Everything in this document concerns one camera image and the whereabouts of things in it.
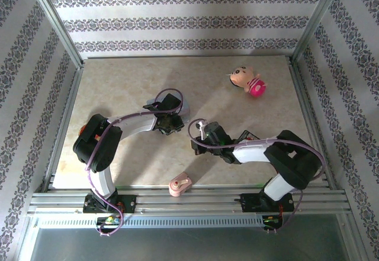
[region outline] aluminum frame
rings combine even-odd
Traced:
[[[76,68],[82,68],[83,59],[76,49],[74,42],[72,41],[69,33],[67,32],[63,21],[60,19],[59,14],[55,10],[55,7],[51,0],[38,0],[44,9],[47,18],[49,19],[52,27],[57,32],[60,41],[65,47],[66,51],[69,53],[70,58],[75,64]]]
[[[242,213],[235,199],[243,193],[259,193],[261,185],[194,185],[180,197],[170,196],[167,187],[118,188],[120,195],[137,195],[136,210],[133,215],[143,216],[203,216],[236,215]],[[83,214],[83,203],[87,190],[56,190],[35,193],[32,196],[28,215]],[[299,193],[293,194],[294,203]],[[303,201],[298,214],[350,214],[351,208],[344,190],[330,190],[325,183],[310,185],[304,190]]]
[[[293,63],[297,63],[297,61],[299,60],[302,52],[307,47],[314,31],[321,22],[321,19],[324,16],[324,13],[326,12],[331,2],[332,0],[320,0],[317,3],[316,8],[314,9],[312,16],[310,17],[307,23],[307,26],[305,27],[302,35],[300,36],[300,39],[298,40],[295,46],[295,50],[292,55]]]
[[[47,171],[45,175],[45,180],[43,181],[43,184],[42,184],[42,189],[41,189],[42,192],[46,192],[49,190],[50,181],[52,179],[53,174],[55,174],[55,171],[57,169],[60,153],[62,152],[62,149],[63,149],[63,143],[65,142],[65,135],[69,127],[70,117],[71,117],[71,113],[72,113],[73,106],[75,103],[76,95],[78,94],[79,84],[81,82],[82,75],[83,75],[83,67],[80,67],[76,71],[76,75],[72,83],[70,94],[67,99],[66,109],[64,110],[62,123],[59,127],[57,140],[53,148],[52,158],[49,161],[49,165],[47,167]]]

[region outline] beige marble floor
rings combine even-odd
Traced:
[[[234,87],[225,74],[253,66],[267,83],[261,98]],[[109,117],[141,110],[164,88],[177,88],[191,119],[218,121],[232,138],[245,129],[260,138],[284,129],[309,142],[308,132],[284,56],[93,59],[82,80],[53,186],[88,188],[84,164],[72,151],[78,130],[91,115]],[[167,185],[186,171],[197,184],[265,183],[275,175],[269,163],[228,165],[210,154],[195,156],[186,130],[164,136],[144,132],[121,141],[111,172],[117,186]]]

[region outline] patterned wallpaper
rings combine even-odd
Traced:
[[[290,55],[319,0],[52,0],[83,58]]]
[[[13,260],[75,65],[36,0],[0,0],[0,260]]]
[[[329,164],[379,260],[379,0],[333,0],[298,65]]]

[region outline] small pink object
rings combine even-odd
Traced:
[[[266,84],[261,79],[253,78],[248,85],[250,86],[249,93],[254,97],[260,97],[266,91]]]
[[[192,180],[188,177],[185,172],[180,173],[177,177],[170,181],[168,185],[168,190],[171,196],[179,197],[185,191],[190,189],[192,186]]]
[[[266,84],[261,80],[261,75],[254,75],[252,67],[238,67],[229,76],[232,84],[243,88],[254,97],[260,97],[266,91]]]

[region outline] metal rail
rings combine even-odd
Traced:
[[[212,187],[198,186],[180,197],[170,196],[166,188],[126,188],[120,195],[137,195],[136,211],[133,216],[209,216],[209,215],[252,215],[243,213],[235,199],[242,193],[258,193],[260,187]],[[86,190],[48,191],[33,195],[28,209],[29,215],[80,214]],[[294,203],[299,194],[293,194]],[[344,190],[330,190],[324,186],[310,186],[304,190],[303,201],[296,214],[349,214],[351,208]]]

